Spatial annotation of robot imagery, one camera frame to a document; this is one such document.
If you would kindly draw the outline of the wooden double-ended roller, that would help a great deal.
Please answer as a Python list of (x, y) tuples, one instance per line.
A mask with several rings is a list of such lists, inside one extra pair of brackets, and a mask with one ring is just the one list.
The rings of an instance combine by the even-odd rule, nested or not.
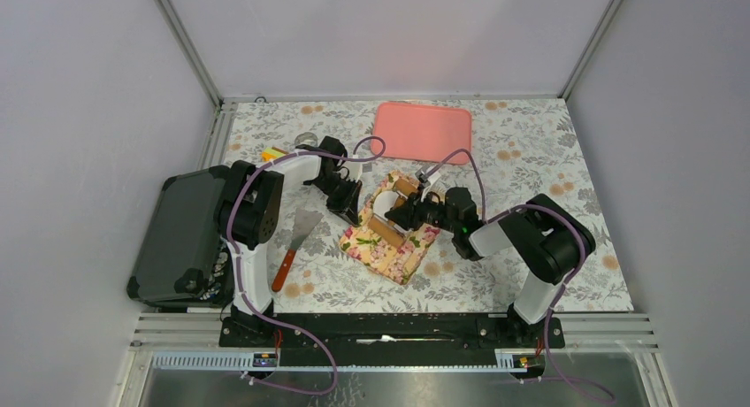
[(407, 201), (417, 188), (408, 180), (398, 179), (390, 188), (380, 190), (371, 200), (371, 218), (367, 227), (387, 244), (400, 248), (409, 235)]

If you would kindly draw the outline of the floral cutting board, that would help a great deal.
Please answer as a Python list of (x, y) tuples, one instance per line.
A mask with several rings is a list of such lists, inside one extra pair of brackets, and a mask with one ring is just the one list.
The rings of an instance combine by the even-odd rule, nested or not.
[(417, 271), (440, 229), (422, 225), (417, 230), (404, 230), (378, 215), (375, 203), (384, 194), (387, 200), (394, 200), (400, 206), (416, 190), (416, 178), (396, 170), (388, 173), (359, 211), (359, 225), (347, 228), (339, 240), (344, 254), (402, 286)]

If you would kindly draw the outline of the metal scraper red handle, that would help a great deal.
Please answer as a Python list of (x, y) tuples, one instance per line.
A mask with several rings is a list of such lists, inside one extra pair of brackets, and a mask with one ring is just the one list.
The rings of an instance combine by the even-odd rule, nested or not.
[(323, 214), (319, 211), (308, 211), (298, 209), (295, 214), (295, 221), (292, 229), (292, 239), (287, 249), (287, 253), (281, 262), (279, 270), (271, 284), (272, 292), (280, 292), (286, 282), (289, 271), (295, 260), (297, 251), (301, 248), (304, 241), (313, 231), (315, 226), (322, 220)]

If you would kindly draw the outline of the pink plastic tray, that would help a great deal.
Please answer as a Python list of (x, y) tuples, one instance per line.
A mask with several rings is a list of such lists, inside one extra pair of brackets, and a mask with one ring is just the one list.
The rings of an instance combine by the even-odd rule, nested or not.
[(384, 157), (439, 163), (459, 149), (470, 150), (472, 115), (461, 108), (382, 103), (376, 110), (371, 146)]

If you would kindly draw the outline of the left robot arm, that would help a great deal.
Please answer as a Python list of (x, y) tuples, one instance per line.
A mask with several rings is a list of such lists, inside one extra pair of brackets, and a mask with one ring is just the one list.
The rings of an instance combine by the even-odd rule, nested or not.
[(252, 345), (265, 345), (274, 334), (267, 244), (283, 197), (313, 186), (326, 196), (330, 213), (357, 227), (363, 164), (372, 160), (347, 153), (339, 140), (326, 136), (318, 146), (302, 144), (262, 164), (238, 160), (229, 168), (215, 217), (230, 250), (233, 313), (245, 316), (240, 332)]

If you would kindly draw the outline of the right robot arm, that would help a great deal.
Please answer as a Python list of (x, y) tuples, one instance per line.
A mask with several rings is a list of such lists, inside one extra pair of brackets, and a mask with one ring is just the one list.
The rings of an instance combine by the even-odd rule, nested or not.
[(528, 347), (542, 335), (541, 321), (552, 308), (565, 279), (595, 250), (591, 232), (550, 197), (540, 194), (527, 203), (483, 221), (467, 188), (453, 187), (444, 196), (418, 190), (378, 195), (373, 204), (377, 220), (398, 234), (437, 227), (452, 235), (457, 254), (479, 261), (512, 248), (529, 272), (517, 299), (509, 307), (507, 333), (512, 342)]

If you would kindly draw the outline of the white dough ball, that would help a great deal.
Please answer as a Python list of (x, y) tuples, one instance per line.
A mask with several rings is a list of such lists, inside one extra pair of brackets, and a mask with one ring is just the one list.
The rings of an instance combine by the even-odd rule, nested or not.
[(373, 214), (381, 221), (386, 222), (386, 214), (394, 208), (398, 208), (405, 200), (406, 198), (398, 191), (382, 191), (374, 197), (372, 203)]

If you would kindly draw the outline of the orange green toy block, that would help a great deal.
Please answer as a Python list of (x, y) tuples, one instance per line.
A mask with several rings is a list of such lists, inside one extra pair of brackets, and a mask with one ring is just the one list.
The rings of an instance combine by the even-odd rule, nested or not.
[(288, 152), (285, 151), (285, 150), (280, 150), (280, 149), (275, 148), (275, 147), (268, 147), (268, 148), (264, 149), (263, 152), (261, 153), (261, 159), (264, 162), (271, 162), (271, 161), (275, 161), (276, 159), (279, 159), (281, 157), (284, 157), (287, 154), (288, 154)]

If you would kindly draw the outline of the black case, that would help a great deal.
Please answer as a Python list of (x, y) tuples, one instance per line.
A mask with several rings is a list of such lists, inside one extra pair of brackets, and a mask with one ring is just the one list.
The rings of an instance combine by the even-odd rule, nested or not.
[(217, 165), (165, 180), (126, 284), (130, 299), (167, 310), (230, 303), (228, 248), (214, 217), (228, 173)]

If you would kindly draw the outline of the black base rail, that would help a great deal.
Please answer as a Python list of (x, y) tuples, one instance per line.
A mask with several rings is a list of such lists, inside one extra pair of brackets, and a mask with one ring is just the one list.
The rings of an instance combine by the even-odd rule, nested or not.
[(268, 349), (285, 367), (461, 367), (562, 349), (565, 339), (559, 319), (527, 325), (504, 313), (274, 313), (267, 322), (234, 312), (218, 344)]

